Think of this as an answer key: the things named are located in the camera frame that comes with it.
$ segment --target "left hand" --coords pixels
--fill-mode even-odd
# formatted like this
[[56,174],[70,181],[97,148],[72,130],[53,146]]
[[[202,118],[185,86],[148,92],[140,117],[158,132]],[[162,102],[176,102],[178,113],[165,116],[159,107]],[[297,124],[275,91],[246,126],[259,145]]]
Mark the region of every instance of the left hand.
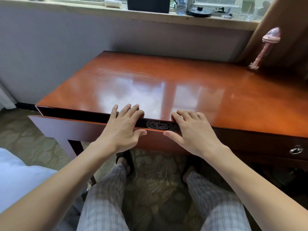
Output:
[[135,130],[137,120],[144,111],[139,110],[136,104],[131,108],[131,104],[126,105],[118,116],[116,116],[118,105],[111,111],[109,121],[102,134],[95,141],[98,147],[108,147],[111,153],[126,151],[137,145],[140,136],[146,135],[146,130]]

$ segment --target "striped pajama pants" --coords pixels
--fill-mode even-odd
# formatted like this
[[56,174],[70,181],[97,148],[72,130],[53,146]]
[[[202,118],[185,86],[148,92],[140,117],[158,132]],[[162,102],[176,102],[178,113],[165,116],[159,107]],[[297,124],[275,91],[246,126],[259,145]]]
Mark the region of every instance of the striped pajama pants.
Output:
[[[129,231],[121,212],[126,171],[117,164],[88,191],[77,231]],[[235,193],[212,184],[197,172],[187,177],[188,190],[205,222],[201,231],[251,231],[244,206]]]

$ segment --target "curtain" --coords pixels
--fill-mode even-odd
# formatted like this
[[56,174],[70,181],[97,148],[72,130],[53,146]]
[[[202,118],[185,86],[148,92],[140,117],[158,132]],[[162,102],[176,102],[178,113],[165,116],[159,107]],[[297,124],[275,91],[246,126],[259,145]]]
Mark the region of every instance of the curtain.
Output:
[[6,91],[6,89],[0,84],[0,110],[3,108],[14,109],[17,102]]
[[274,0],[237,58],[246,65],[260,52],[262,37],[280,27],[281,40],[265,58],[264,66],[291,67],[308,79],[308,0]]

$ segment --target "drawer pull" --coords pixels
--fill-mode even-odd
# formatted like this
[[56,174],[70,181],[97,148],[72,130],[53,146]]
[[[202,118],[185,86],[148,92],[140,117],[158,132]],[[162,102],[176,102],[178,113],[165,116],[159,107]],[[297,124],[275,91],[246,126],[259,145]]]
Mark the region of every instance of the drawer pull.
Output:
[[296,154],[299,154],[301,152],[303,152],[303,148],[301,145],[296,145],[293,149],[291,149],[289,152],[292,154],[292,155],[296,155]]

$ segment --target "desk top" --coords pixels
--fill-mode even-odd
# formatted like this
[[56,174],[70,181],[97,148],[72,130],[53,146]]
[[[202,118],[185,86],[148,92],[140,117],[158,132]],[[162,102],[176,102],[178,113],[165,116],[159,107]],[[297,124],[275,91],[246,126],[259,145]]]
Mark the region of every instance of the desk top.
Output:
[[128,103],[148,119],[195,110],[214,127],[308,138],[303,82],[221,62],[104,51],[36,105],[109,114]]

